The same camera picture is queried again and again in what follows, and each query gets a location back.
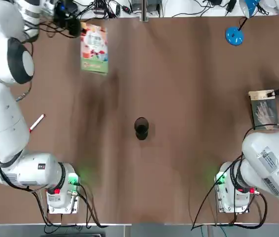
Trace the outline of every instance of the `brown tabletop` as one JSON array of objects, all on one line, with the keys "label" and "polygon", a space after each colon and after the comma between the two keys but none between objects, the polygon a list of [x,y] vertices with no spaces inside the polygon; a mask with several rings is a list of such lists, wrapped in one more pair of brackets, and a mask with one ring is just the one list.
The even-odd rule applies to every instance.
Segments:
[{"label": "brown tabletop", "polygon": [[[194,218],[220,165],[241,152],[251,126],[248,91],[279,87],[279,16],[248,20],[238,47],[224,32],[239,17],[105,24],[106,77],[80,70],[79,39],[41,33],[33,89],[20,106],[29,126],[46,118],[28,149],[71,163],[102,223],[190,223],[189,206]],[[150,123],[145,141],[135,136],[138,117]],[[267,200],[267,222],[279,223],[279,201]],[[85,223],[84,203],[65,218]],[[218,222],[231,218],[219,215]],[[215,221],[211,195],[197,222]],[[238,221],[259,222],[257,208]],[[43,220],[32,195],[0,185],[0,223]]]}]

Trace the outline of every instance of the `metal bracket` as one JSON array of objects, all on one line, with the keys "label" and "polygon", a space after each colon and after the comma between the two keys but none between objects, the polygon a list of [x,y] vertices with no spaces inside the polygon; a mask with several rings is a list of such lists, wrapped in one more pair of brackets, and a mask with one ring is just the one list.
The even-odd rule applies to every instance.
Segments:
[{"label": "metal bracket", "polygon": [[147,0],[142,0],[141,2],[141,19],[142,22],[148,22],[147,17]]}]

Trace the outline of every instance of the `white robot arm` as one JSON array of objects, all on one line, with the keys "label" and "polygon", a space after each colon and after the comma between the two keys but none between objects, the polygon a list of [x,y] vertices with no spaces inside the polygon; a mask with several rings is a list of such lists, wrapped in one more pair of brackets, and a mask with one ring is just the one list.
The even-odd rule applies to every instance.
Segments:
[{"label": "white robot arm", "polygon": [[234,165],[226,162],[216,175],[217,203],[220,212],[243,213],[253,188],[265,190],[279,199],[279,132],[255,132],[243,141],[244,159]]},{"label": "white robot arm", "polygon": [[279,198],[279,132],[250,134],[243,142],[243,154],[243,181]]},{"label": "white robot arm", "polygon": [[0,183],[45,186],[53,213],[76,213],[78,200],[68,194],[78,182],[73,167],[52,154],[29,153],[29,128],[8,86],[30,82],[34,63],[20,40],[24,19],[15,5],[0,0]]}]

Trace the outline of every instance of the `blue object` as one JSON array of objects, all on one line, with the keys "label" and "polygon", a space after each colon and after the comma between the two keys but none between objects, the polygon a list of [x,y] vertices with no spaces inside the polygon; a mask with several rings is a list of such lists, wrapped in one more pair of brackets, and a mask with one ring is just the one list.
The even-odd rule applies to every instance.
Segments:
[{"label": "blue object", "polygon": [[244,40],[244,34],[242,30],[238,30],[238,27],[235,26],[230,27],[226,30],[225,37],[227,41],[234,46],[242,44]]},{"label": "blue object", "polygon": [[245,17],[250,18],[260,0],[239,0],[239,5]]}]

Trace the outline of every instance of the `black cup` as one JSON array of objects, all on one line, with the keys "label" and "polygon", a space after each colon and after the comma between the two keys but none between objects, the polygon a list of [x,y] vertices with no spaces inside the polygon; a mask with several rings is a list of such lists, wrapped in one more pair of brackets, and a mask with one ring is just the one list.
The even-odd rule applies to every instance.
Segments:
[{"label": "black cup", "polygon": [[138,118],[134,123],[135,135],[139,140],[145,140],[148,136],[149,123],[144,117]]}]

